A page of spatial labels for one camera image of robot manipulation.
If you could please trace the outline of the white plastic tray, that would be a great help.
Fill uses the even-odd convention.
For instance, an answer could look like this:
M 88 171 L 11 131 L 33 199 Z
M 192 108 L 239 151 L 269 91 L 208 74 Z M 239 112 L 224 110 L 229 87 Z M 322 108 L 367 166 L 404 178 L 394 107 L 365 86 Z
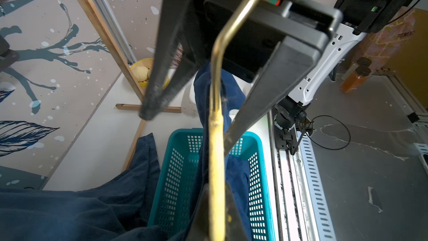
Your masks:
M 183 97 L 181 101 L 181 109 L 182 113 L 186 116 L 190 116 L 192 118 L 199 118 L 196 99 L 195 99 L 195 79 L 191 79 L 188 84 L 185 86 Z

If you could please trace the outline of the teal plastic basket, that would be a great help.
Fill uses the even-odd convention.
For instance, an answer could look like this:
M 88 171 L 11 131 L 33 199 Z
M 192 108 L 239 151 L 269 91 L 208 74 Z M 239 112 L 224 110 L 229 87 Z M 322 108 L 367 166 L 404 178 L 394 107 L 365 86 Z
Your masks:
M 178 129 L 168 140 L 148 224 L 158 225 L 169 236 L 189 222 L 189 203 L 202 144 L 201 128 Z M 245 132 L 230 155 L 247 160 L 249 178 L 249 219 L 255 241 L 273 241 L 273 216 L 268 191 L 262 142 Z

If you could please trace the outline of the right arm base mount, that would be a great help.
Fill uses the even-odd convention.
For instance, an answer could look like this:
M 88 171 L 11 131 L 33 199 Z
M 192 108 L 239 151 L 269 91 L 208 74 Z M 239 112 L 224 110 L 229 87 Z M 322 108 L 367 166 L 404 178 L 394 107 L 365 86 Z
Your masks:
M 314 132 L 313 122 L 307 118 L 305 110 L 300 107 L 287 111 L 284 107 L 276 105 L 274 114 L 275 147 L 288 151 L 294 156 L 299 149 L 303 134 L 311 135 Z

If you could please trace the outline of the yellow plastic hanger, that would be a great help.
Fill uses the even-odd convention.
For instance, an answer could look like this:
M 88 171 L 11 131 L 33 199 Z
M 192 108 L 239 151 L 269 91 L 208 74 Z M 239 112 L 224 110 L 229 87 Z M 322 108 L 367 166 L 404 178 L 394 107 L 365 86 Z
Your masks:
M 211 54 L 211 87 L 209 127 L 209 212 L 208 237 L 211 241 L 224 241 L 225 222 L 225 159 L 224 118 L 221 101 L 221 68 L 224 53 L 259 0 L 243 0 L 220 31 Z

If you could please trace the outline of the orange bottle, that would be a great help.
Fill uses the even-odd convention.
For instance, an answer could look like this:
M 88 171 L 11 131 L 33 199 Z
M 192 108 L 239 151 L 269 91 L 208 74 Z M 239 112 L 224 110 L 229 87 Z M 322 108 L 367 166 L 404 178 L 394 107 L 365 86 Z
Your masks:
M 349 94 L 361 87 L 371 74 L 371 64 L 372 61 L 366 57 L 361 57 L 354 62 L 342 77 L 341 91 Z

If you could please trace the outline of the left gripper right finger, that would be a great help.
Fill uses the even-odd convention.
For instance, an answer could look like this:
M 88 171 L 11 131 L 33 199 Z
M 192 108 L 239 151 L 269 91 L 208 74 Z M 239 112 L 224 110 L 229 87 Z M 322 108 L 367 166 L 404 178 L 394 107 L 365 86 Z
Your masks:
M 224 135 L 228 155 L 241 136 L 298 85 L 318 63 L 322 52 L 290 36 L 278 43 Z

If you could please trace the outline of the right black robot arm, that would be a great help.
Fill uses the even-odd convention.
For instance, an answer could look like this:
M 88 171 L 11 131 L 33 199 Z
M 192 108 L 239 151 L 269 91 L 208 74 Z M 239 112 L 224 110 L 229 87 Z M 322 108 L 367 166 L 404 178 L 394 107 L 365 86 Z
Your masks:
M 333 75 L 340 60 L 369 33 L 378 33 L 400 19 L 399 10 L 412 10 L 413 0 L 337 0 L 334 7 L 343 19 L 320 61 L 290 93 L 275 106 L 275 147 L 291 155 L 299 149 L 302 136 L 310 131 L 306 109 L 328 75 Z

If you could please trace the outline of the navy printed t-shirt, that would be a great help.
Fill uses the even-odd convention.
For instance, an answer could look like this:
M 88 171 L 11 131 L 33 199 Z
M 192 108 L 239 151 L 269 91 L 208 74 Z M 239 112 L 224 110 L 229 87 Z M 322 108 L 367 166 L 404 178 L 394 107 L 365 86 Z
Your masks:
M 240 109 L 245 95 L 232 74 L 222 69 L 221 78 L 226 132 L 231 124 L 230 110 Z M 198 71 L 193 84 L 204 135 L 190 195 L 190 221 L 186 230 L 170 241 L 187 238 L 203 187 L 209 183 L 209 62 Z M 251 241 L 249 163 L 229 155 L 224 159 L 225 179 L 233 192 L 246 237 Z M 167 241 L 168 234 L 159 226 L 147 227 L 160 172 L 154 137 L 150 134 L 138 140 L 129 169 L 102 186 L 76 192 L 1 189 L 1 241 Z

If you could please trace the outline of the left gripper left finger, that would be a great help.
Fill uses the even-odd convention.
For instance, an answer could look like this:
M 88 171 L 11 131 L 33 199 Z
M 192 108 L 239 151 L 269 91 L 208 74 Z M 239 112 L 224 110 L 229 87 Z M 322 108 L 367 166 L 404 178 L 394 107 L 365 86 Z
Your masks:
M 182 59 L 165 85 L 179 46 L 182 46 Z M 150 121 L 168 107 L 205 60 L 204 37 L 193 0 L 163 0 L 153 70 L 140 107 L 140 118 Z

